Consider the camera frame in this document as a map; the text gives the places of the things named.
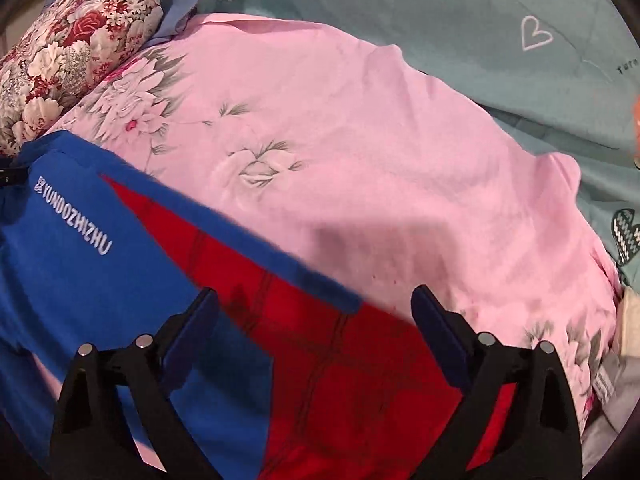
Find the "blue and red pants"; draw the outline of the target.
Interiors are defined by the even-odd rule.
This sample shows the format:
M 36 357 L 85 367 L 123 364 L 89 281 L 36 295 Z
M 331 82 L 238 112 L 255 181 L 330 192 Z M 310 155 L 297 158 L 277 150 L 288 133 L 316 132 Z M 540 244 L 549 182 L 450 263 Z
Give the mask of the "blue and red pants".
M 416 329 L 297 263 L 233 246 L 209 216 L 67 132 L 1 164 L 1 430 L 98 478 L 501 479 L 512 386 L 473 408 Z

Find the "grey sweatshirt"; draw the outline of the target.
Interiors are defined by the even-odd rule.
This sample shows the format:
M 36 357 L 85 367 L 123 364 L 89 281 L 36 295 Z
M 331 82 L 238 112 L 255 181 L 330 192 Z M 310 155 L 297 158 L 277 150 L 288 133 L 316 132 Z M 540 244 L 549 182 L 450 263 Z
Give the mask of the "grey sweatshirt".
M 582 435 L 583 477 L 608 452 L 639 401 L 639 359 L 608 352 L 592 386 L 601 409 Z

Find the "cream quilted pillow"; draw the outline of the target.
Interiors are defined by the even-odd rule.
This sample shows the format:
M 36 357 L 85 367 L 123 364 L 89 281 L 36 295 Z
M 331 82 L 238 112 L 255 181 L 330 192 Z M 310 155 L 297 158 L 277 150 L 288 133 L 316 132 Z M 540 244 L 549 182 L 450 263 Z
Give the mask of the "cream quilted pillow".
M 613 348 L 625 359 L 640 358 L 640 299 L 638 292 L 626 287 L 617 307 L 616 335 Z

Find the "pink floral bed sheet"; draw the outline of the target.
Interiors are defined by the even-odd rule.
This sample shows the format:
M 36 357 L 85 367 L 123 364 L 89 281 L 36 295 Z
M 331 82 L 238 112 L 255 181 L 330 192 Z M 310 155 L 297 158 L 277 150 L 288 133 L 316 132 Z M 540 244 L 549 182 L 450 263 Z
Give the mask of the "pink floral bed sheet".
M 578 422 L 618 276 L 577 162 L 521 148 L 394 46 L 241 14 L 141 47 L 67 129 L 403 318 L 410 290 L 507 344 L 559 350 Z

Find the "teal patterned blanket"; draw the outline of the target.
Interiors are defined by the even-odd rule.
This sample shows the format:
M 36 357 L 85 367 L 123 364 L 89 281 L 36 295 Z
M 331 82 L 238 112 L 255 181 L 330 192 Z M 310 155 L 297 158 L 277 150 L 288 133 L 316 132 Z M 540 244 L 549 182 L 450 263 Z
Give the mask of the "teal patterned blanket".
M 527 151 L 582 172 L 578 207 L 639 283 L 639 46 L 612 0 L 201 0 L 206 12 L 326 23 L 401 48 Z

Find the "red floral pillow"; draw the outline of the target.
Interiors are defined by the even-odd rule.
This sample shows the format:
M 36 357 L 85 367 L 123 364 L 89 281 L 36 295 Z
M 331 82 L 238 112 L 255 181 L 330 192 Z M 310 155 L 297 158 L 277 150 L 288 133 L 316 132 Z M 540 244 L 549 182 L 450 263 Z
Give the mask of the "red floral pillow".
M 55 0 L 1 60 L 1 154 L 15 156 L 156 32 L 162 0 Z

